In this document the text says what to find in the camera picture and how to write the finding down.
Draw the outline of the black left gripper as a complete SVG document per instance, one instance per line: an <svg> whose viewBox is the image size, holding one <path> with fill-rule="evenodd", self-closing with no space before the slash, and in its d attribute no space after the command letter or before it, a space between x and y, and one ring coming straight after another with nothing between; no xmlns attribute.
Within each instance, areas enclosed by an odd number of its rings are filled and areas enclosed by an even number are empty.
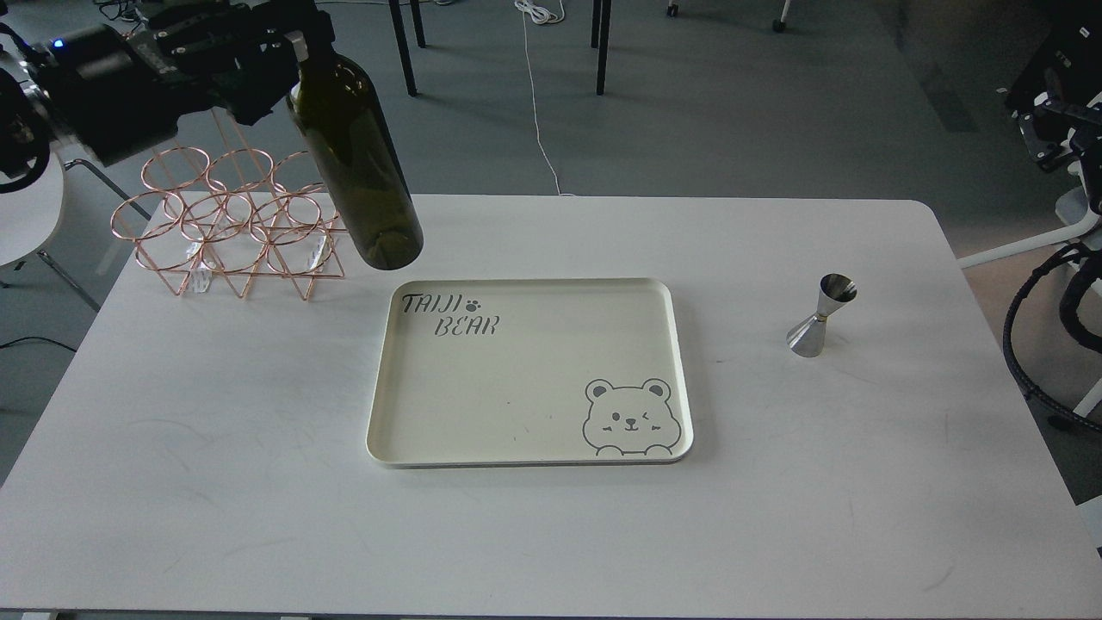
<svg viewBox="0 0 1102 620"><path fill-rule="evenodd" d="M134 39L96 25L50 40L48 101L86 152L118 164L175 138L186 115L217 108L255 126L307 51L334 40L313 1L149 1Z"/></svg>

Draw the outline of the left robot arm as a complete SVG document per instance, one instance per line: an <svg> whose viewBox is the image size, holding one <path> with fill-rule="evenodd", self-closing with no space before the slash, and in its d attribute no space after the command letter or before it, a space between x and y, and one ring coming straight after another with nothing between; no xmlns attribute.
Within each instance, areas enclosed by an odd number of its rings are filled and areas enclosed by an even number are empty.
<svg viewBox="0 0 1102 620"><path fill-rule="evenodd" d="M56 146L118 164L176 137L183 116L224 109L252 126L333 55L313 1L139 1L130 35L97 25L30 46L3 25L28 81L3 74L3 193L35 184Z"/></svg>

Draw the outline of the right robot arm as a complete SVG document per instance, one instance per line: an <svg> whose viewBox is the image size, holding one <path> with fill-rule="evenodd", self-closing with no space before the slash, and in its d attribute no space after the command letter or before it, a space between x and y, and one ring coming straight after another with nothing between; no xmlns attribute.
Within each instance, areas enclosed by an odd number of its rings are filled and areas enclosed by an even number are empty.
<svg viewBox="0 0 1102 620"><path fill-rule="evenodd" d="M1101 180L1101 173L1099 173L1099 109L1096 107L1065 102L1062 81L1060 81L1057 70L1046 68L1042 74L1044 83L1046 84L1046 94L1042 95L1040 102L1035 105L1031 115L1035 117L1060 117L1069 122L1069 126L1072 128L1072 137L1070 139L1071 157L1074 157L1079 162L1080 168L1082 168L1082 180L1085 184L1085 215L1099 215L1099 180ZM1023 391L1023 396L1027 400L1036 398L1040 404L1049 407L1054 412L1054 416L1050 418L1060 418L1062 421L1057 425L1059 428L1070 429L1079 426L1099 433L1099 424L1094 423L1094 421L1072 412L1071 409L1066 407L1059 401L1054 400L1054 398L1045 393L1025 373L1012 348L1012 327L1014 326L1014 320L1016 319L1017 311L1022 306L1022 302L1028 297L1040 279L1047 276L1052 270L1060 267L1060 264L1078 264L1080 267L1077 274L1068 283L1068 287L1065 290L1065 294L1058 305L1058 314L1063 328L1082 348L1094 350L1094 352L1101 350L1099 334L1087 330L1078 314L1078 307L1082 298L1085 297L1087 290L1099 279L1099 250L1090 250L1087 244L1081 242L1070 244L1067 250L1056 251L1055 254L1046 259L1046 262L1042 262L1042 264L1039 264L1039 267L1036 267L1031 271L1030 278L1026 280L1015 294L1015 297L1012 298L1003 325L1002 350L1012 377L1014 377L1016 384Z"/></svg>

